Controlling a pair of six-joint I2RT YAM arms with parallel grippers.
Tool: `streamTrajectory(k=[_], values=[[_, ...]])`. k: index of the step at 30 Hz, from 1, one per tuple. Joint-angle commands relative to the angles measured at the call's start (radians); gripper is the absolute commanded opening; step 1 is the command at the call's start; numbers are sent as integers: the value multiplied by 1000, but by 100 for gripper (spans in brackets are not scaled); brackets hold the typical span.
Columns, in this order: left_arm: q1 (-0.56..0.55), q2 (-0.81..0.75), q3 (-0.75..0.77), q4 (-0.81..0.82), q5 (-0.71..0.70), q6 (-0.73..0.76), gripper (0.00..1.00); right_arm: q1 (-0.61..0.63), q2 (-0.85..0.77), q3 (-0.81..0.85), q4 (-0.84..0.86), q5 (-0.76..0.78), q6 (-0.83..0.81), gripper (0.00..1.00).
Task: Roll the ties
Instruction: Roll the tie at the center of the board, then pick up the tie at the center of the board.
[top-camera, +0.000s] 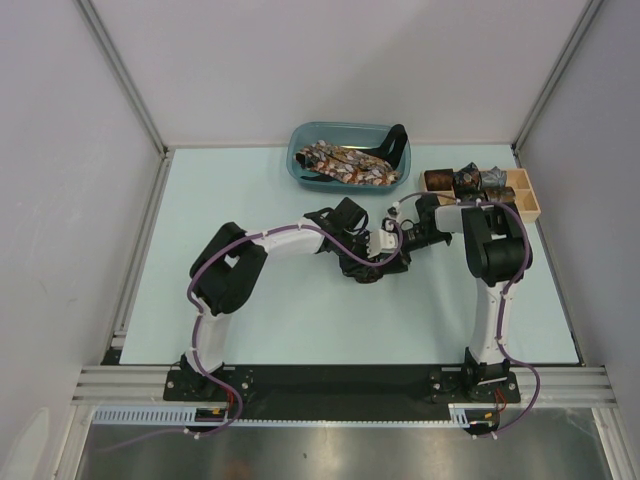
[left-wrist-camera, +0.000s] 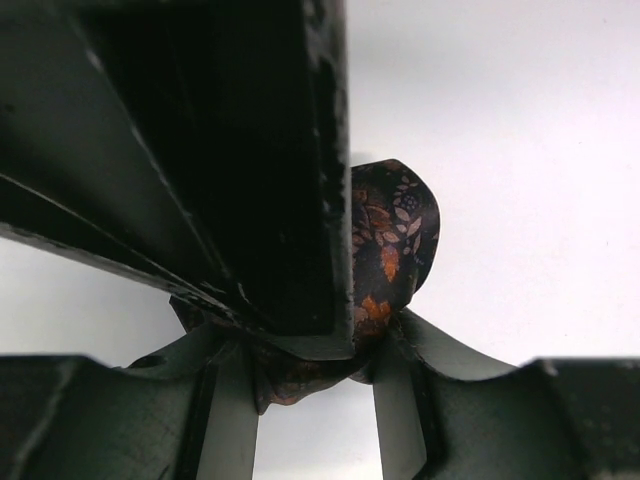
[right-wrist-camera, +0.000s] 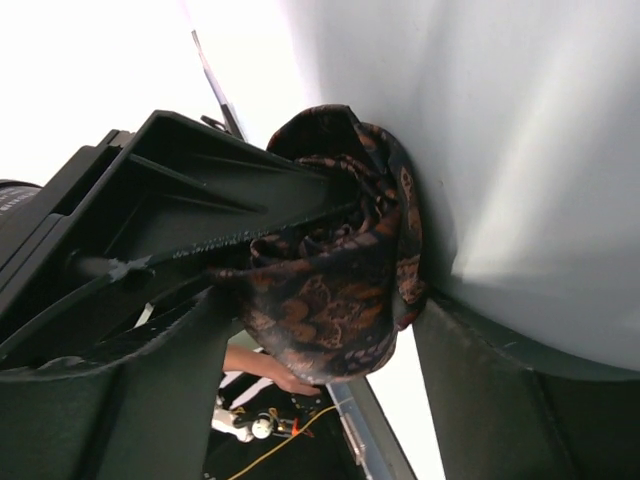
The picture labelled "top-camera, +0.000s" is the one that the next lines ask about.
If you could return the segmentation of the dark orange floral tie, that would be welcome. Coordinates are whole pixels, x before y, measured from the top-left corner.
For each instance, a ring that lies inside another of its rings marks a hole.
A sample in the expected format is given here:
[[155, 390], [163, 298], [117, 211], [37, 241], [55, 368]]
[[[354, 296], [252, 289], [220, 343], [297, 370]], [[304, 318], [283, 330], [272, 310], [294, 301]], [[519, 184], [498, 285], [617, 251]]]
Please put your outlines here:
[[363, 272], [356, 276], [356, 281], [360, 284], [372, 284], [384, 276], [404, 273], [408, 268], [409, 266], [403, 262], [389, 263], [381, 267], [365, 267]]

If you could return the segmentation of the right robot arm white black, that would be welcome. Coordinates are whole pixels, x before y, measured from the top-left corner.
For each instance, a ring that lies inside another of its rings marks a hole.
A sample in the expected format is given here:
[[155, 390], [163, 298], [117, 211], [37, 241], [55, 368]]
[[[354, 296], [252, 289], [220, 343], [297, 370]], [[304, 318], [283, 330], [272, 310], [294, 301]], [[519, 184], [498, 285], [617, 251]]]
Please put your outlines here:
[[415, 203], [419, 221], [400, 226], [399, 202], [389, 209], [369, 240], [368, 256], [385, 254], [393, 261], [383, 271], [404, 271], [410, 253], [436, 243], [464, 241], [467, 268], [477, 286], [474, 329], [457, 370], [436, 367], [429, 374], [429, 395], [435, 403], [503, 403], [520, 399], [511, 367], [518, 362], [506, 352], [509, 317], [518, 282], [531, 266], [526, 228], [513, 203], [460, 200], [442, 205], [433, 194]]

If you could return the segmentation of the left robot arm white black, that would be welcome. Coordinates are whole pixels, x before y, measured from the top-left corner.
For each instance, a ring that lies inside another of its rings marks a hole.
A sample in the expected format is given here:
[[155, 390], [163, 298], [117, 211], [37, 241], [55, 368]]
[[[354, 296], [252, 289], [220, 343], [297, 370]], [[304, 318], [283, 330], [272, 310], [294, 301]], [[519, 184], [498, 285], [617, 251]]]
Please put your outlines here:
[[400, 224], [389, 218], [377, 230], [367, 225], [367, 212], [346, 197], [337, 207], [306, 213], [290, 225], [255, 232], [234, 222], [220, 227], [190, 270], [187, 299], [197, 316], [180, 360], [186, 391], [202, 400], [219, 388], [233, 395], [216, 370], [223, 365], [231, 315], [248, 301], [269, 260], [330, 252], [342, 273], [360, 283], [373, 283], [400, 264]]

